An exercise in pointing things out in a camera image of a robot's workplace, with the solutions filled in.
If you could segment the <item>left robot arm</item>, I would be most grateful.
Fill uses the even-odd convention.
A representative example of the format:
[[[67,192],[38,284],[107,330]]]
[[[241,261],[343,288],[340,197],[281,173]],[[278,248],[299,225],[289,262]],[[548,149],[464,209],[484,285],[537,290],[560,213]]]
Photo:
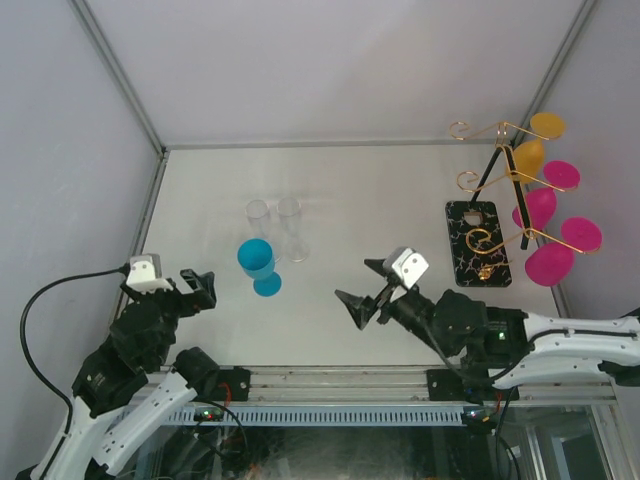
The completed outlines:
[[[215,276],[184,269],[190,287],[157,273],[136,280],[139,268],[122,266],[122,291],[130,303],[110,326],[104,342],[82,363],[72,394],[62,399],[67,417],[44,458],[18,473],[20,479],[115,479],[138,448],[187,403],[206,400],[219,387],[219,365],[201,348],[177,354],[153,392],[126,408],[166,362],[180,319],[216,305]]]

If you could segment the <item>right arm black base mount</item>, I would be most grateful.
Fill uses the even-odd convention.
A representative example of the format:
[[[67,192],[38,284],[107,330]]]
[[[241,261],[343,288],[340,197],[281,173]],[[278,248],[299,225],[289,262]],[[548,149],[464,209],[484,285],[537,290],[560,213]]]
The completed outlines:
[[[483,405],[485,402],[506,400],[509,389],[498,390],[490,386],[467,385],[449,369],[426,371],[428,398],[435,402],[466,402]]]

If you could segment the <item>cyan wine glass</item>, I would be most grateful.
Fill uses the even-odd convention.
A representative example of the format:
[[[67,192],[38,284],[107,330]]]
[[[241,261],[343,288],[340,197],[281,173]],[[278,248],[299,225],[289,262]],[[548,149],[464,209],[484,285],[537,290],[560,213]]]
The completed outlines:
[[[237,261],[253,282],[254,292],[262,297],[276,295],[282,286],[275,271],[275,257],[271,245],[264,239],[245,241],[237,251]]]

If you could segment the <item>clear champagne flute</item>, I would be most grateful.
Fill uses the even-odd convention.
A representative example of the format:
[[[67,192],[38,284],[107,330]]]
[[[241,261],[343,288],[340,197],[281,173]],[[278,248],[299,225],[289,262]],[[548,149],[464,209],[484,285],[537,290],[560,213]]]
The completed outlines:
[[[269,205],[263,200],[252,200],[246,205],[245,215],[254,237],[265,240],[271,246],[274,260],[278,262],[282,257],[281,242]]]
[[[293,197],[281,199],[277,204],[277,214],[285,234],[284,253],[292,262],[302,262],[309,256],[309,246],[302,238],[302,207]]]

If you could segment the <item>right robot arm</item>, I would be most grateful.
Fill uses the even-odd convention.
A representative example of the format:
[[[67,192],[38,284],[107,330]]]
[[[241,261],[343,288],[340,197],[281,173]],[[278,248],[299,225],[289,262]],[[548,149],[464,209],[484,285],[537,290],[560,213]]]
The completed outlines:
[[[554,318],[491,307],[451,289],[433,302],[419,290],[429,268],[419,252],[401,247],[364,263],[385,279],[384,288],[374,297],[335,293],[357,328],[395,321],[438,355],[470,402],[524,384],[639,384],[637,312],[612,320]]]

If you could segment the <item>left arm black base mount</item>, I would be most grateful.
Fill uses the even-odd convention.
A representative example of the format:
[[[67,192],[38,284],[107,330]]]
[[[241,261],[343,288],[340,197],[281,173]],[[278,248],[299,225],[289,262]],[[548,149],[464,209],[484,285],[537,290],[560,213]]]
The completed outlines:
[[[206,384],[203,394],[199,394],[198,401],[213,401],[228,405],[232,402],[247,402],[251,388],[251,371],[234,366],[223,368],[217,372],[216,380]]]

